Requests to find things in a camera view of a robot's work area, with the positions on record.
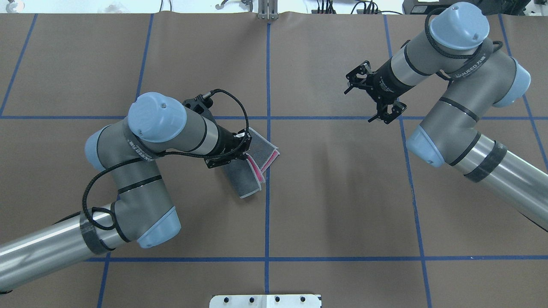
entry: robotic arm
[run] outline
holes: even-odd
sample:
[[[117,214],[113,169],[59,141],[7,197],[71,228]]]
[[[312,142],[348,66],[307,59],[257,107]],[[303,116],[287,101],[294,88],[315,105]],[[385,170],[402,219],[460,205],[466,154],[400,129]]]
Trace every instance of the robotic arm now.
[[[169,154],[200,157],[213,168],[244,159],[251,142],[248,125],[234,134],[215,123],[208,108],[213,104],[210,97],[218,92],[234,98],[217,89],[181,104],[160,93],[145,93],[124,120],[93,134],[85,154],[101,173],[86,188],[83,211],[1,245],[0,293],[106,254],[125,242],[137,241],[149,248],[174,237],[181,224],[155,159]],[[119,200],[88,210],[87,193],[108,172],[114,177]]]
[[[456,3],[429,23],[433,13],[425,30],[377,71],[365,61],[347,74],[345,93],[366,90],[377,105],[369,121],[379,118],[389,124],[407,108],[397,100],[403,93],[444,71],[449,87],[408,138],[407,148],[434,167],[448,163],[469,180],[485,184],[547,230],[548,175],[474,128],[491,106],[505,107],[521,97],[529,87],[529,73],[498,51],[501,43],[487,37],[487,18],[474,5]]]

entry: light blue cap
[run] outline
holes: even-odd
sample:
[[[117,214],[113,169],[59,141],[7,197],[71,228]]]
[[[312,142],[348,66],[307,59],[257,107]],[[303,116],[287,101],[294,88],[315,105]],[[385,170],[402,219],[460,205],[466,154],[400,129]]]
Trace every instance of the light blue cap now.
[[[88,159],[88,162],[92,164],[93,168],[97,169],[98,171],[103,171],[106,168],[101,164],[101,161],[99,160],[99,154],[97,154],[97,143],[99,142],[99,136],[101,135],[102,131],[109,126],[110,125],[107,125],[91,135],[84,145],[85,157]]]
[[[420,125],[417,126],[411,136],[407,138],[406,145],[409,151],[415,153],[415,155],[420,157],[423,161],[436,168],[440,167],[445,162],[442,154],[439,152],[432,139],[430,139],[430,136],[428,136]]]
[[[181,222],[175,207],[172,207],[150,229],[137,239],[141,248],[151,248],[176,236],[181,230]]]
[[[493,104],[495,107],[506,107],[511,105],[517,98],[520,98],[525,94],[525,91],[527,91],[531,84],[531,75],[529,72],[526,71],[516,59],[512,59],[516,62],[516,77],[514,78],[510,90],[504,95],[503,99]]]
[[[129,108],[129,129],[149,142],[166,142],[175,138],[186,124],[186,110],[174,98],[160,93],[141,94]]]
[[[467,50],[478,47],[489,35],[489,21],[477,6],[458,2],[430,23],[430,34],[445,47]]]

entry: folded cloth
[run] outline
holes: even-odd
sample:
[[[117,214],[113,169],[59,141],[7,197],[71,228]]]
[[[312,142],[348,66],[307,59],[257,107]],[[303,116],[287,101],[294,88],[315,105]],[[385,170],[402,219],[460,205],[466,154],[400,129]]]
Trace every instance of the folded cloth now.
[[[278,147],[270,143],[253,128],[249,128],[252,137],[246,160],[235,159],[223,166],[226,176],[240,198],[251,196],[261,190],[266,182],[263,173],[279,156]]]

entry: white metal plate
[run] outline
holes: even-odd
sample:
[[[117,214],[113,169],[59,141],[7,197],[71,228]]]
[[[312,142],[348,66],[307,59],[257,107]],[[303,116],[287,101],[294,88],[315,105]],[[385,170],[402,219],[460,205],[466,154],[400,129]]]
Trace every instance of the white metal plate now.
[[[321,308],[318,294],[217,295],[209,308]]]

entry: white surface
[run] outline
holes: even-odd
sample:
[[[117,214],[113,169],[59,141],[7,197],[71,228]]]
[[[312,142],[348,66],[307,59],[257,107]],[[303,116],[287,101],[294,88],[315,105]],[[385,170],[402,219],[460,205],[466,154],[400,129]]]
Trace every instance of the white surface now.
[[[111,5],[121,4],[123,13],[155,13],[160,9],[161,0],[22,0],[25,9],[22,13],[103,13]],[[215,9],[222,0],[172,0],[173,11],[178,13],[241,13],[249,7],[240,0],[229,0],[224,8]],[[402,11],[403,0],[378,1],[380,10]],[[6,13],[8,0],[0,0],[0,12]],[[355,0],[334,0],[337,14],[349,14]],[[253,11],[257,12],[258,0],[253,1]],[[318,8],[316,0],[278,0],[278,12],[311,13]],[[169,1],[164,0],[162,10],[169,10]]]
[[[285,294],[285,295],[217,295],[209,302],[209,308],[321,308],[321,295],[314,294]]]

